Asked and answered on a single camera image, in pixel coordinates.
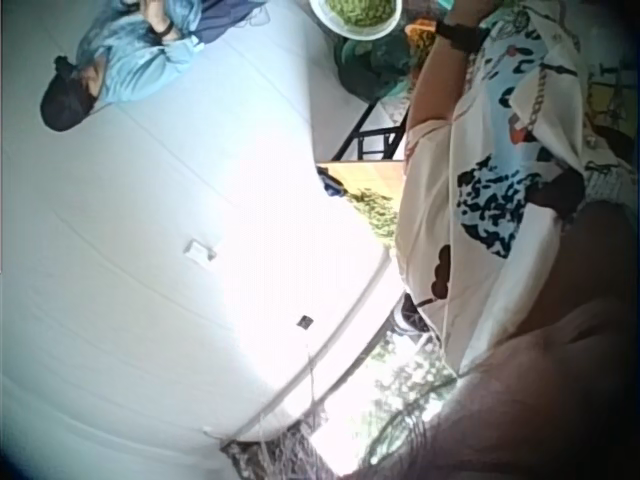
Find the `wristwatch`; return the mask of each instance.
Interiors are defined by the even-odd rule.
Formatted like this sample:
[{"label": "wristwatch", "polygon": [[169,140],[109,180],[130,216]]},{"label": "wristwatch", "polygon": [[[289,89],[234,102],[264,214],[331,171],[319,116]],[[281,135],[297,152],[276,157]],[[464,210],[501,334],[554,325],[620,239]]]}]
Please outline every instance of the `wristwatch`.
[{"label": "wristwatch", "polygon": [[449,25],[436,22],[436,35],[446,38],[451,46],[464,53],[478,53],[482,44],[489,36],[489,29],[480,27],[468,27],[466,25]]}]

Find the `white wall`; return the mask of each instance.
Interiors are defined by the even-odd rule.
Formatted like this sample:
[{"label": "white wall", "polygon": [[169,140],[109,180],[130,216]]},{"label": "white wall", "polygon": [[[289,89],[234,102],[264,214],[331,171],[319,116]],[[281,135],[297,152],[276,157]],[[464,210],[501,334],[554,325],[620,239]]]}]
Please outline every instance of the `white wall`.
[{"label": "white wall", "polygon": [[[202,428],[226,437],[258,413],[379,266],[313,166],[312,140],[340,144],[363,105],[279,1],[269,26],[230,32],[166,90],[49,132],[53,59],[96,2],[3,3],[6,447],[42,478],[224,478]],[[213,272],[184,257],[194,238],[218,251]]]}]

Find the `woman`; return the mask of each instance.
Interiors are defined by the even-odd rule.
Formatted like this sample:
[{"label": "woman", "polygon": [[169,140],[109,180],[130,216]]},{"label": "woman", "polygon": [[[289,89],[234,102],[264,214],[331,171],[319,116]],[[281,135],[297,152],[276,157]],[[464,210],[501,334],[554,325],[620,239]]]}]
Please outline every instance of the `woman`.
[{"label": "woman", "polygon": [[78,47],[77,65],[55,61],[40,105],[45,125],[64,132],[95,104],[129,102],[182,73],[202,45],[246,18],[261,0],[107,0]]},{"label": "woman", "polygon": [[636,54],[594,2],[501,3],[455,0],[409,112],[398,262],[458,386],[350,478],[627,478],[637,450]]}]

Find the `white bowl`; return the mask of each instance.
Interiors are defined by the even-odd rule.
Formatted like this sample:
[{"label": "white bowl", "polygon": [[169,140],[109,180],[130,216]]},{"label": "white bowl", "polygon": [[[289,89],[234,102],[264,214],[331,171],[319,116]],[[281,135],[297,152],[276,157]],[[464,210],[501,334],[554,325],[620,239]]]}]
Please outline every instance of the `white bowl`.
[{"label": "white bowl", "polygon": [[311,8],[316,17],[320,19],[328,28],[343,37],[353,40],[375,40],[384,37],[387,33],[394,29],[400,21],[402,13],[402,0],[394,0],[396,4],[395,11],[391,18],[379,25],[373,27],[352,27],[345,24],[342,19],[333,13],[333,10],[327,5],[327,0],[309,0]]}]

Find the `black hair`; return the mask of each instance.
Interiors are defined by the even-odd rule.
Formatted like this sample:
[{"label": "black hair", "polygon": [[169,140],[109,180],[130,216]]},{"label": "black hair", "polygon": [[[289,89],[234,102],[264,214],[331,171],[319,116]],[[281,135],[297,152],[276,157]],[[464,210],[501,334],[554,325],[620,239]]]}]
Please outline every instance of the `black hair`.
[{"label": "black hair", "polygon": [[75,78],[76,67],[67,57],[57,57],[55,66],[56,74],[40,103],[40,115],[51,130],[65,132],[89,116],[96,98]]}]

